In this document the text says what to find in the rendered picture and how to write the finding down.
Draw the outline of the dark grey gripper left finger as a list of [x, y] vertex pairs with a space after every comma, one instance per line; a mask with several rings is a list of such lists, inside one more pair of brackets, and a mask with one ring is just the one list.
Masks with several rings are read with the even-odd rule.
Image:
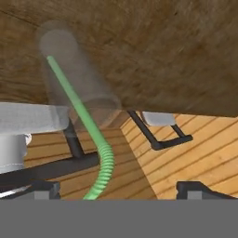
[[57, 181], [38, 180], [31, 185], [10, 192], [3, 192], [0, 200], [58, 200], [60, 184]]

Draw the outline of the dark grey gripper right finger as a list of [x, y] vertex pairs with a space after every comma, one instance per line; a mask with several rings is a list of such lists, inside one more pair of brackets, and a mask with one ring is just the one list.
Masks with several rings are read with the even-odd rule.
[[178, 181], [178, 200], [204, 200], [204, 199], [234, 199], [233, 196], [209, 189], [200, 181]]

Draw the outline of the green bendy straw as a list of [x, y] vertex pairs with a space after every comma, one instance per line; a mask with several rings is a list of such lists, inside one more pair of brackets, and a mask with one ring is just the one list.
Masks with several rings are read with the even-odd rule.
[[114, 169], [114, 154], [112, 151], [112, 146], [100, 132], [95, 121], [86, 109], [86, 106], [80, 100], [80, 97], [73, 89], [73, 86], [69, 82], [68, 78], [66, 77], [54, 57], [47, 56], [46, 60], [56, 78], [58, 79], [64, 93], [67, 95], [67, 98], [71, 102], [77, 115], [79, 116], [87, 132], [89, 133], [89, 136], [92, 138], [97, 147], [100, 161], [99, 174], [93, 186], [84, 196], [84, 200], [96, 200], [105, 191], [112, 178], [112, 172]]

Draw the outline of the clear glass cup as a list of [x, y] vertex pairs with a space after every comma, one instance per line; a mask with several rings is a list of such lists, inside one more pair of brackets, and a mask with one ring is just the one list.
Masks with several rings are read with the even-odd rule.
[[121, 113], [121, 102], [88, 57], [73, 30], [63, 22], [49, 20], [38, 27], [36, 40], [46, 92], [50, 104], [55, 106], [53, 116], [59, 116], [60, 106], [66, 106], [75, 129], [86, 130], [47, 62], [48, 56], [58, 63], [97, 126], [100, 129], [111, 128]]

